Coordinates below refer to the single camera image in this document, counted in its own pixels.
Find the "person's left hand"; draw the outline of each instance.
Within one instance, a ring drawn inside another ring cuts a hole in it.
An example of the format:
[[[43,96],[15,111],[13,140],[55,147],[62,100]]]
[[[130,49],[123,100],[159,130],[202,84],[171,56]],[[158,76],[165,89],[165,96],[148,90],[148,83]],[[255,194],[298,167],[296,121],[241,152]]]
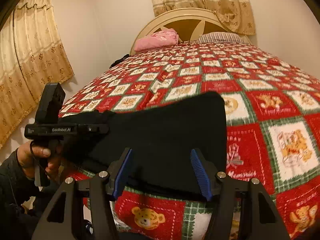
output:
[[[33,179],[35,177],[35,167],[34,159],[30,152],[30,143],[31,141],[28,141],[18,148],[17,159],[25,175],[28,178]],[[45,171],[51,176],[52,179],[55,179],[59,173],[59,167],[61,164],[61,150],[62,146],[59,144],[56,148],[56,154],[51,156],[49,149],[32,145],[32,151],[35,157],[48,159],[48,166],[45,168]]]

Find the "bedspread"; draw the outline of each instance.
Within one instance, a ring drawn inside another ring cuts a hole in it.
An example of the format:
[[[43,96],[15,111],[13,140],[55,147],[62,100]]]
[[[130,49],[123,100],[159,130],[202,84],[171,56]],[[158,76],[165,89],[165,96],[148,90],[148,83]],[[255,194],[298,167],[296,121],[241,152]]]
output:
[[[60,117],[137,111],[210,90],[225,100],[228,175],[258,178],[295,238],[320,204],[320,82],[299,68],[252,45],[185,42],[127,58],[70,98]],[[200,240],[212,213],[207,203],[128,187],[113,210],[118,228],[163,240]]]

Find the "wooden headboard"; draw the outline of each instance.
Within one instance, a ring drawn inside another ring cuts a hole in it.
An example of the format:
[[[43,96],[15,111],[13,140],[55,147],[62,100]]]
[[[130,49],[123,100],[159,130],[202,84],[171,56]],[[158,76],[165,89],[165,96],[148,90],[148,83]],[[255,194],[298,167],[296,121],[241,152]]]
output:
[[[131,47],[130,55],[135,54],[133,48],[137,39],[170,28],[179,34],[180,42],[196,41],[200,35],[210,32],[231,32],[220,23],[212,11],[201,8],[175,9],[157,16],[140,31]],[[251,44],[246,35],[239,36]]]

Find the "silver screw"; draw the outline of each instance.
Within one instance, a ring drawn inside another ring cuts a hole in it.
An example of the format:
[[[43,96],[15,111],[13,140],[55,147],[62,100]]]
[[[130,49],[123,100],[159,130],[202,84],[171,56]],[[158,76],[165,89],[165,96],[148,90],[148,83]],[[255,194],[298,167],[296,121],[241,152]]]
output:
[[[258,180],[257,178],[253,178],[251,179],[251,182],[255,185],[259,184],[260,183],[260,180]]]
[[[99,177],[104,178],[108,175],[108,173],[106,171],[100,171],[99,172]]]
[[[73,182],[73,178],[71,178],[71,177],[68,177],[68,178],[66,178],[66,180],[65,180],[65,183],[67,183],[67,184],[70,184],[70,183],[72,183]]]
[[[220,179],[223,179],[223,178],[225,178],[225,177],[227,176],[223,171],[219,171],[219,172],[217,173],[217,175],[218,175],[218,177],[219,177]]]

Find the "white wall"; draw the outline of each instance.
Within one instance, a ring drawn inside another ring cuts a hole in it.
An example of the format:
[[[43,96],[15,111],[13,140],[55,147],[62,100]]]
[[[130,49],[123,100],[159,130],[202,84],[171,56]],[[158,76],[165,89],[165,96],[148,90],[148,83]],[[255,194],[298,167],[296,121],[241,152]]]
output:
[[[92,0],[52,0],[54,17],[66,54],[75,76],[62,84],[66,99],[70,98],[92,79],[105,72],[111,62]],[[0,150],[0,162],[19,145],[28,141],[24,127],[33,123],[36,110],[18,126]]]
[[[250,0],[257,46],[320,79],[320,25],[303,0]]]
[[[151,0],[94,0],[112,61],[130,53],[141,29],[155,15]]]

